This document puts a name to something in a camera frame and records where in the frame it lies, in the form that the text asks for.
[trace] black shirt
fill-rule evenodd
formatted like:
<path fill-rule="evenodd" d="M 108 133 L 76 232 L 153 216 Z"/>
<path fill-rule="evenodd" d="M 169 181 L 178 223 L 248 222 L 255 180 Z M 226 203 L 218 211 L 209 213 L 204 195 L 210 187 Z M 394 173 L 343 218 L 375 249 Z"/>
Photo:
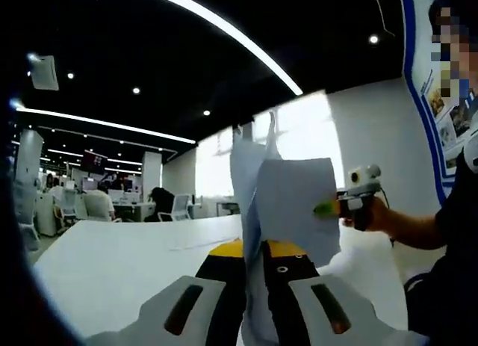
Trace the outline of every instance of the black shirt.
<path fill-rule="evenodd" d="M 430 336 L 433 345 L 478 345 L 478 175 L 463 152 L 435 225 L 447 251 L 407 294 L 409 328 Z"/>

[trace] white table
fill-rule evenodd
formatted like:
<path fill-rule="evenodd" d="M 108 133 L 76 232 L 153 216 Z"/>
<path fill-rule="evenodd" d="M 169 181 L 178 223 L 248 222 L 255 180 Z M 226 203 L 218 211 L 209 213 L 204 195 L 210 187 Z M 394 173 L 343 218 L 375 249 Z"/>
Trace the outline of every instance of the white table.
<path fill-rule="evenodd" d="M 240 215 L 166 223 L 84 220 L 53 243 L 34 270 L 59 312 L 88 337 L 137 320 L 145 301 L 179 277 L 194 276 L 214 246 L 241 233 Z M 387 237 L 345 230 L 341 246 L 344 252 L 320 273 L 342 277 L 371 300 L 380 319 L 405 329 L 405 298 Z"/>

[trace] black ceiling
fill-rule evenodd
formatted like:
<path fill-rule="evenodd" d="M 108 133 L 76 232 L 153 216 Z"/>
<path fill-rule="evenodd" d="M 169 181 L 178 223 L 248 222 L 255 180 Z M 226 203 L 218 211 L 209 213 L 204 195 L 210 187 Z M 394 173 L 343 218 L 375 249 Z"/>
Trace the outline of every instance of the black ceiling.
<path fill-rule="evenodd" d="M 400 76 L 403 18 L 400 0 L 194 0 L 256 42 L 304 93 L 327 92 Z M 28 108 L 121 123 L 193 140 L 250 120 L 295 98 L 252 53 L 217 27 L 164 0 L 30 0 L 19 52 L 55 57 L 59 91 L 35 90 L 24 73 L 12 91 Z M 380 42 L 372 46 L 371 34 Z M 74 79 L 66 77 L 74 73 Z M 140 94 L 132 93 L 133 87 Z M 202 112 L 211 111 L 209 117 Z M 179 154 L 192 144 L 75 120 L 19 113 L 48 148 L 91 146 L 110 158 L 140 161 L 145 148 Z M 113 138 L 104 141 L 41 126 Z"/>

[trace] hand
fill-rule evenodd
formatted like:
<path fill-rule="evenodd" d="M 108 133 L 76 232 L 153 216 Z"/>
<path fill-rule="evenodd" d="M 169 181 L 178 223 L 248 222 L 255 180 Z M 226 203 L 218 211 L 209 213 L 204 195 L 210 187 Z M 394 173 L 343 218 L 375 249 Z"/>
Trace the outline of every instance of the hand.
<path fill-rule="evenodd" d="M 383 200 L 378 197 L 373 197 L 372 205 L 370 206 L 372 212 L 372 223 L 367 226 L 366 232 L 384 232 L 389 224 L 389 217 L 391 210 L 387 208 Z M 342 224 L 353 227 L 353 219 L 344 218 Z"/>

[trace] tv screen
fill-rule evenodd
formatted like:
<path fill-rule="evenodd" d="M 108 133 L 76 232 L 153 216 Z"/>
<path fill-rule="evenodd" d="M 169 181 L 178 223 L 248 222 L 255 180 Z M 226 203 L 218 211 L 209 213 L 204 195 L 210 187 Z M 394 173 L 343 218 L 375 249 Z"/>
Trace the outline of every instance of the tv screen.
<path fill-rule="evenodd" d="M 81 170 L 88 173 L 104 174 L 108 157 L 85 150 L 81 160 Z"/>

